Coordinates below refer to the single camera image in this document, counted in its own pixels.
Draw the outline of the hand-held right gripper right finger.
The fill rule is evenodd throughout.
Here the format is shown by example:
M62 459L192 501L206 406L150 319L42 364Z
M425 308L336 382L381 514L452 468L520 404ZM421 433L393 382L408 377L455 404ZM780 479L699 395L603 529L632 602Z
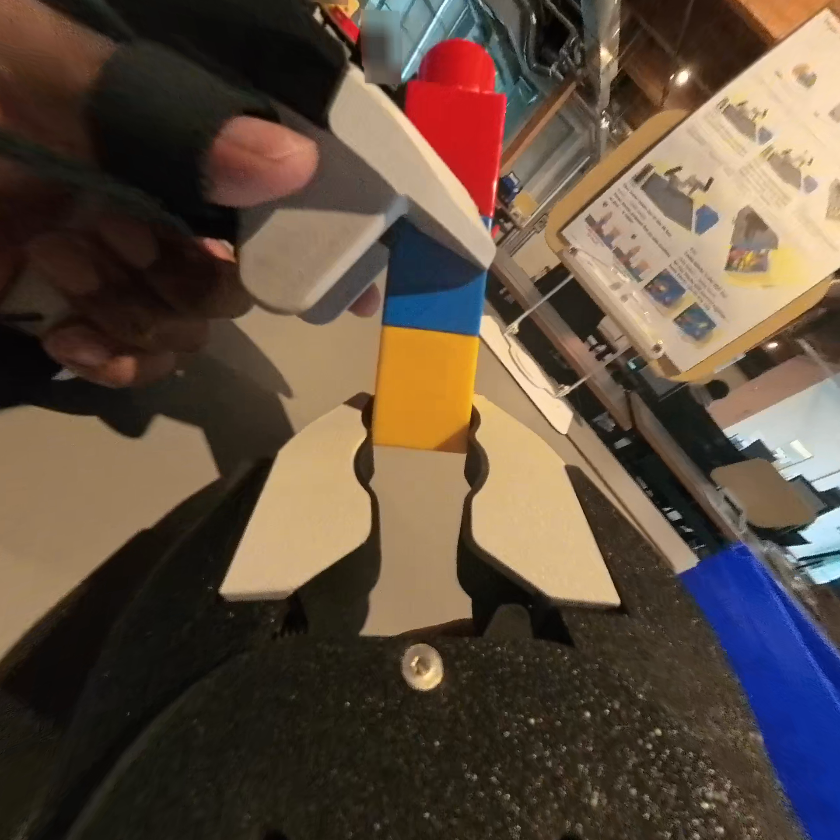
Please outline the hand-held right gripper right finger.
M481 559L552 604L620 607L564 460L483 395L474 398L465 479L462 533Z

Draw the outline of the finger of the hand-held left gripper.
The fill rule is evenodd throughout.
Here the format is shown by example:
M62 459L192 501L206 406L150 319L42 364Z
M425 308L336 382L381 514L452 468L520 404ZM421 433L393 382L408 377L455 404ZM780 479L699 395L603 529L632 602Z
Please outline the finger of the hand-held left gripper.
M401 196L278 200L240 211L240 279L268 312L329 323L385 273L383 237L405 213Z
M402 218L471 265L490 266L496 247L475 201L407 116L353 64L333 93L327 139L329 162L341 171L337 206L365 217L344 236L342 270Z

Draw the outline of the white clipboard stand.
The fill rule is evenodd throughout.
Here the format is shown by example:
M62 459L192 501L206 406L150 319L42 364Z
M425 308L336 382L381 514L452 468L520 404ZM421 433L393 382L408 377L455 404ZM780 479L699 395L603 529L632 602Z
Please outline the white clipboard stand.
M490 272L522 308L521 314L503 328L518 339L521 326L531 321L576 373L574 383L558 385L561 395L566 399L585 385L613 419L629 427L625 391L607 370L622 351L598 360L571 325L551 308L550 301L575 280L618 328L620 337L647 362L657 362L665 356L665 339L658 328L655 311L635 279L612 260L605 262L579 248L568 247L560 252L560 267L566 271L566 277L550 291L540 292L536 281L525 275L514 258L502 248L497 249Z

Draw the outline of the long brown workbench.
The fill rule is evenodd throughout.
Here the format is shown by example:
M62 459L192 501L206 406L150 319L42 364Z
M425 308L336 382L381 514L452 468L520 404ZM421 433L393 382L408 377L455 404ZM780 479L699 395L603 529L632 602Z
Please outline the long brown workbench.
M677 510L689 531L689 546L700 558L749 539L739 526L725 497L678 445L671 433L651 411L643 398L626 394L633 430L651 449L646 458L652 487Z
M498 250L488 276L487 299L502 322L506 342L585 421L605 433L630 432L632 410L622 354L626 338L611 326L580 284L562 266L533 280Z

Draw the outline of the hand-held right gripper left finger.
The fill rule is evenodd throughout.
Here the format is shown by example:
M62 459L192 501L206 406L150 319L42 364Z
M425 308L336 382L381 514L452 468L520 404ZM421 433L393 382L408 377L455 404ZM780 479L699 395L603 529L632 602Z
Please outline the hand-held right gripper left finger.
M278 450L220 584L222 598L288 598L378 533L372 403L372 394L357 393Z

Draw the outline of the yellow mega block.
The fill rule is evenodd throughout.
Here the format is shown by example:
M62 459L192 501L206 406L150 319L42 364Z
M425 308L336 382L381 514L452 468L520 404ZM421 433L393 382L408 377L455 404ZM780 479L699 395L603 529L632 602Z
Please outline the yellow mega block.
M372 409L373 444L465 454L479 346L476 335L384 326Z

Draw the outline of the wooden clipboard with instruction sheet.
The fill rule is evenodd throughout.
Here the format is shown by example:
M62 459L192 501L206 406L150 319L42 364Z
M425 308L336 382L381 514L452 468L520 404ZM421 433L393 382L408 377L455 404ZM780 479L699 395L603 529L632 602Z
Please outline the wooden clipboard with instruction sheet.
M658 106L554 207L560 258L614 261L652 305L653 362L698 382L824 299L838 275L838 2L626 2Z

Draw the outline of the red mega block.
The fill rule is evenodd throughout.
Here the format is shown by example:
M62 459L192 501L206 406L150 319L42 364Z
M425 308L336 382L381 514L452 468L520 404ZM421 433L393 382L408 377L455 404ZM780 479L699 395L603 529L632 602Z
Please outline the red mega block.
M450 38L436 44L406 85L406 116L486 221L496 207L506 110L493 59L470 40Z

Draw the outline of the large blue plastic bin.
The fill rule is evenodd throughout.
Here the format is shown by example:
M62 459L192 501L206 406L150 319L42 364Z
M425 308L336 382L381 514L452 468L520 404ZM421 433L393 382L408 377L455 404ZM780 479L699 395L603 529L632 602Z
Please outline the large blue plastic bin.
M837 647L743 543L678 573L744 690L809 838L839 838Z

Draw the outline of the white desk mat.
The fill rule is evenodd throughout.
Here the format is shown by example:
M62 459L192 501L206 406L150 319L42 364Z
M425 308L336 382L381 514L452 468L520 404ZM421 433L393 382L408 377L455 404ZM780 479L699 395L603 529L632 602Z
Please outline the white desk mat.
M516 337L488 314L482 316L479 336L551 428L567 435L574 418L573 409L561 395L561 388L543 372Z

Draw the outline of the blue mega block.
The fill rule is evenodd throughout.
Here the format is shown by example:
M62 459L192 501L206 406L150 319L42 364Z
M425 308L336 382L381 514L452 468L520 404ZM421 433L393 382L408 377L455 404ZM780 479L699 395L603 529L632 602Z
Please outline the blue mega block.
M404 220L394 226L387 244L383 324L479 336L487 269L474 266Z

